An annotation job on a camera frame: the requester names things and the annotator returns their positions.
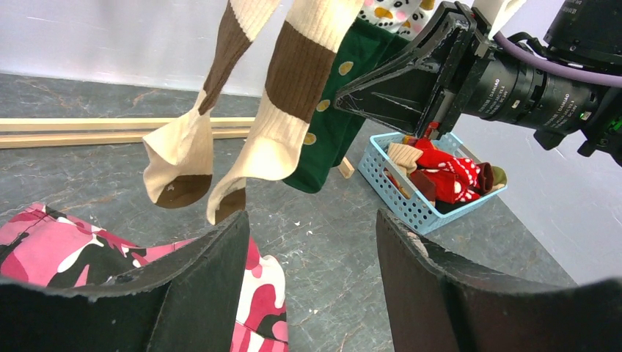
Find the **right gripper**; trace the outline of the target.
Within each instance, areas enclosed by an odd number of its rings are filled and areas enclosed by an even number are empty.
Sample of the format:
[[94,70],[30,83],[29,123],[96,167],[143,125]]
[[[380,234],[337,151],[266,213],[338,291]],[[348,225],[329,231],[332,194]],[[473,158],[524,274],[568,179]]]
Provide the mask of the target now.
[[[334,107],[406,135],[442,136],[455,126],[491,59],[490,30],[478,8],[443,1],[397,55],[343,86]],[[434,75],[423,100],[381,92],[355,95],[413,70]]]

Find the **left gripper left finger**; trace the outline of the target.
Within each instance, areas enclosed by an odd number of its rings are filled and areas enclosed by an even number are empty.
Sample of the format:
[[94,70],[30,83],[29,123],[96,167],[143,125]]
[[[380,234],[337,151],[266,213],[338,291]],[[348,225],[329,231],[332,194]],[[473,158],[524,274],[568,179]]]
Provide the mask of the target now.
[[102,285],[1,279],[3,351],[228,351],[249,244],[238,211],[204,236]]

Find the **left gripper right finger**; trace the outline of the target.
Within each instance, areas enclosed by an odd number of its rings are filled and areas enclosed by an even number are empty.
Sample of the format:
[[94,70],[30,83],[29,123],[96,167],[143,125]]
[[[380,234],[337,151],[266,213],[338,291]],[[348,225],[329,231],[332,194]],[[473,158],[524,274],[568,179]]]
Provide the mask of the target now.
[[619,351],[621,280],[558,287],[412,232],[386,209],[376,243],[396,351]]

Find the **green sock with yellow cuff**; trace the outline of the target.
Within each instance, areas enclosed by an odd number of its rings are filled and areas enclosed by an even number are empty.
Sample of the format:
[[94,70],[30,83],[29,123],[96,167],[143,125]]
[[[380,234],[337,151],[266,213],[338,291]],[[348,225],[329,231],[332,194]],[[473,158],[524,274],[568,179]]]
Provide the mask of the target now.
[[364,117],[348,110],[353,81],[390,60],[427,24],[434,1],[364,1],[337,51],[321,100],[301,147],[298,166],[283,181],[304,193],[319,192],[343,161]]

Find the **tan brown striped sock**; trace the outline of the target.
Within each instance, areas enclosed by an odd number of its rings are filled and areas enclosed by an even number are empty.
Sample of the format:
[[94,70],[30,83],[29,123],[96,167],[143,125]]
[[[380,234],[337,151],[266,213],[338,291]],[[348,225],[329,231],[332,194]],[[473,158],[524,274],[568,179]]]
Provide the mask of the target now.
[[150,200],[183,208],[208,193],[213,177],[210,112],[233,68],[279,6],[278,1],[229,1],[219,24],[213,63],[194,106],[147,134],[143,181]]
[[217,223],[227,196],[246,179],[283,180],[296,169],[304,137],[336,53],[362,1],[295,1],[280,30],[255,121],[239,156],[208,198]]

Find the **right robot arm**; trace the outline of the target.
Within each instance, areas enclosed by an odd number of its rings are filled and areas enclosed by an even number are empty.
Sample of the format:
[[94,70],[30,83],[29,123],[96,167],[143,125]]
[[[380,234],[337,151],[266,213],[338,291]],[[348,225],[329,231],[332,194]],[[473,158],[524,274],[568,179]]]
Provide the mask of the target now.
[[439,139],[462,114],[533,130],[545,150],[621,160],[621,3],[565,1],[543,41],[499,28],[519,1],[442,2],[404,49],[341,88],[334,106]]

